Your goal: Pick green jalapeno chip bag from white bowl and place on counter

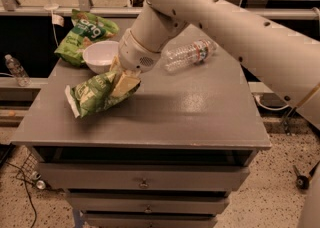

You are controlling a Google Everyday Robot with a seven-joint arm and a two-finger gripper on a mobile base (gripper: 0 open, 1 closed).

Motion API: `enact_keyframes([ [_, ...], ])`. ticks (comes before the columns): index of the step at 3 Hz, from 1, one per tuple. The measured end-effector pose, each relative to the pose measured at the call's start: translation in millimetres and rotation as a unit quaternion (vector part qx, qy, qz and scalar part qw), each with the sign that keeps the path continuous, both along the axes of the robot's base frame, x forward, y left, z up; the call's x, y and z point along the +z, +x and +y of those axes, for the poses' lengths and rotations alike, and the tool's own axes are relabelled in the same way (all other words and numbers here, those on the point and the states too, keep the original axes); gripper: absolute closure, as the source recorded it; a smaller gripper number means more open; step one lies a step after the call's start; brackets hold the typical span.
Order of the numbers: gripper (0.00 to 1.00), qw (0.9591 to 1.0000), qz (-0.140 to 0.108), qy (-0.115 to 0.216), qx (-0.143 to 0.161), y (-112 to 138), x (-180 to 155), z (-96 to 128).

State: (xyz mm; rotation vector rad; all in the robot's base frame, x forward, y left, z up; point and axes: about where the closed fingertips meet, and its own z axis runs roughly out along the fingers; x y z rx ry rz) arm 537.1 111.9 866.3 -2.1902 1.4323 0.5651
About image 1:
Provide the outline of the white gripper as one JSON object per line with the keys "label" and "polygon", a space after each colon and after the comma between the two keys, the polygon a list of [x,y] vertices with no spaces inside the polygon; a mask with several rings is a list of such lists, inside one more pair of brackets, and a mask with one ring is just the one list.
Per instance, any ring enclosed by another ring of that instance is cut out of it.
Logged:
{"label": "white gripper", "polygon": [[112,97],[121,97],[132,90],[140,83],[140,72],[152,70],[160,59],[159,53],[151,52],[137,42],[130,29],[125,31],[119,41],[118,52],[119,57],[113,58],[110,71],[121,73],[122,67],[125,71],[116,83]]}

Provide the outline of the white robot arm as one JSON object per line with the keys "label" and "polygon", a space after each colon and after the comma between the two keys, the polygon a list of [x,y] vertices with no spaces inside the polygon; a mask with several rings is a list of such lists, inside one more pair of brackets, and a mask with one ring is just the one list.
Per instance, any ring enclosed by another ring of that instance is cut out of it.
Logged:
{"label": "white robot arm", "polygon": [[225,0],[146,0],[119,44],[121,65],[148,72],[188,25],[201,29],[313,126],[320,127],[320,42]]}

